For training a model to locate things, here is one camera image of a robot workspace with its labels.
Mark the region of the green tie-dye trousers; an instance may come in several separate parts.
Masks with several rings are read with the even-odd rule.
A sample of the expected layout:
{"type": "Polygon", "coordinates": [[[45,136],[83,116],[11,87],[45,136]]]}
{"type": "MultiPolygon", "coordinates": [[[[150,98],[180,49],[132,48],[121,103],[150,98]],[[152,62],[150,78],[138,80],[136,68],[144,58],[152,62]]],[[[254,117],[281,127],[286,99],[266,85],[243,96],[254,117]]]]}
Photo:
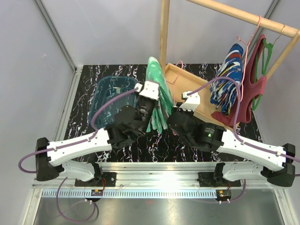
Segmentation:
{"type": "Polygon", "coordinates": [[[156,130],[159,134],[168,128],[167,119],[173,112],[173,97],[165,80],[162,68],[155,57],[149,57],[146,68],[146,81],[154,81],[159,84],[159,99],[154,108],[146,132],[156,130]]]}

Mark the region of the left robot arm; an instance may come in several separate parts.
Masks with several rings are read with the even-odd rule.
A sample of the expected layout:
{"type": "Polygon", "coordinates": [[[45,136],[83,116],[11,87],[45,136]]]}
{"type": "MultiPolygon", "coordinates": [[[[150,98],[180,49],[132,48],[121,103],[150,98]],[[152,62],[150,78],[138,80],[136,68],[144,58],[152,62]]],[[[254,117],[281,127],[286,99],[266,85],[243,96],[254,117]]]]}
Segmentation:
{"type": "Polygon", "coordinates": [[[102,179],[100,166],[95,162],[81,163],[73,159],[94,152],[124,148],[145,136],[158,100],[159,95],[155,92],[140,92],[135,107],[123,106],[114,116],[112,125],[97,129],[93,134],[62,142],[39,138],[35,150],[36,179],[49,181],[65,176],[97,186],[102,179]]]}

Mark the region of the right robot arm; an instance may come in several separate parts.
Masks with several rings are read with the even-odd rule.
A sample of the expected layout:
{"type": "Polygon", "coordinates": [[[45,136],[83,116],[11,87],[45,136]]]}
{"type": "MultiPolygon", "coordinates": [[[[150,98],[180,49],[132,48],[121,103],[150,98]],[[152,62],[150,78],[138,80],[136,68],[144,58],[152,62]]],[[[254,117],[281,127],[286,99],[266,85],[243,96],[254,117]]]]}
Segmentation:
{"type": "Polygon", "coordinates": [[[248,159],[246,163],[218,163],[212,180],[223,186],[228,181],[267,180],[279,187],[291,187],[295,174],[295,146],[267,145],[235,134],[222,126],[199,122],[193,112],[181,108],[167,119],[168,127],[183,145],[205,152],[219,152],[248,159]]]}

